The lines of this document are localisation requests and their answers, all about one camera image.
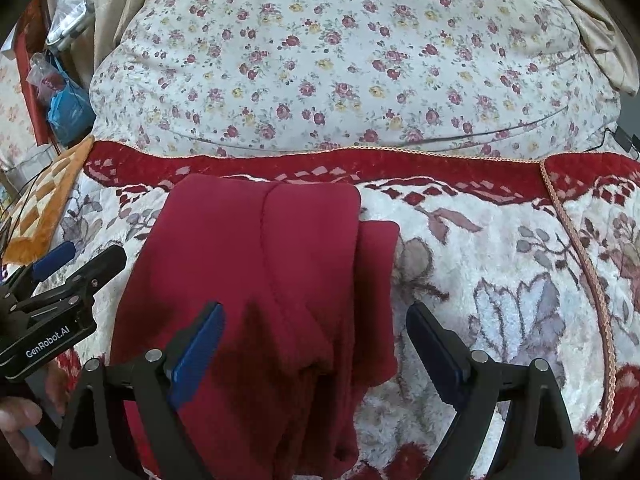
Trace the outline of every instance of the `orange checkered mat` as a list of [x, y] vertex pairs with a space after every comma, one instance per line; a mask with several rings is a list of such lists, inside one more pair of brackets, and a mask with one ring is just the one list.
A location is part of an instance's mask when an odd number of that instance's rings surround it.
[[59, 155], [18, 200], [11, 212], [12, 234], [4, 264], [27, 265], [47, 254], [76, 176], [93, 145], [94, 137], [88, 136]]

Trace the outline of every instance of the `plastic bag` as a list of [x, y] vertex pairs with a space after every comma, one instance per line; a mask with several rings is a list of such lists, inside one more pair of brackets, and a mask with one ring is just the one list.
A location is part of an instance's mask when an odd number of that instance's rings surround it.
[[86, 90], [79, 87], [59, 64], [58, 69], [64, 76], [66, 85], [61, 92], [53, 96], [47, 121], [51, 124], [58, 141], [66, 147], [88, 133], [94, 125], [95, 113]]
[[91, 0], [56, 0], [56, 12], [47, 34], [47, 46], [65, 50], [93, 21], [95, 5]]
[[65, 78], [51, 63], [44, 59], [44, 54], [39, 52], [31, 56], [29, 64], [31, 70], [27, 76], [27, 83], [38, 89], [38, 101], [45, 108], [49, 108], [53, 96], [65, 89]]

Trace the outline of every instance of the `red cloth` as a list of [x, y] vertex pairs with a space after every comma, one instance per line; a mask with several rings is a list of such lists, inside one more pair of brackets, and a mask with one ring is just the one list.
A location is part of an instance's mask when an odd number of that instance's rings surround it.
[[163, 348], [207, 301], [225, 307], [209, 374], [180, 410], [216, 478], [336, 478], [355, 464], [354, 410], [397, 368], [398, 226], [359, 212], [345, 184], [193, 175], [169, 194], [120, 301], [111, 362]]

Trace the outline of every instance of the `clear plastic bag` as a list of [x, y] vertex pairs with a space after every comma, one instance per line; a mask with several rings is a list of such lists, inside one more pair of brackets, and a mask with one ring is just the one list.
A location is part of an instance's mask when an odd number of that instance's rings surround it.
[[65, 89], [65, 78], [40, 52], [31, 56], [29, 64], [31, 70], [27, 76], [27, 83], [38, 89], [38, 101], [48, 109], [54, 95]]
[[56, 0], [47, 46], [55, 47], [58, 51], [64, 50], [73, 38], [88, 27], [94, 15], [95, 6], [91, 0]]

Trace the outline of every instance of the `gray leaf pattern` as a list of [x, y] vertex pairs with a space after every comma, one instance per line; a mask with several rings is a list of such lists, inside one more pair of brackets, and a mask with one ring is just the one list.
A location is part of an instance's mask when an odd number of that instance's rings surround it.
[[564, 333], [559, 314], [559, 293], [548, 272], [530, 283], [520, 282], [515, 292], [480, 280], [474, 291], [476, 316], [469, 319], [469, 338], [494, 360], [528, 365], [542, 357], [549, 362], [560, 387], [564, 368], [558, 343]]

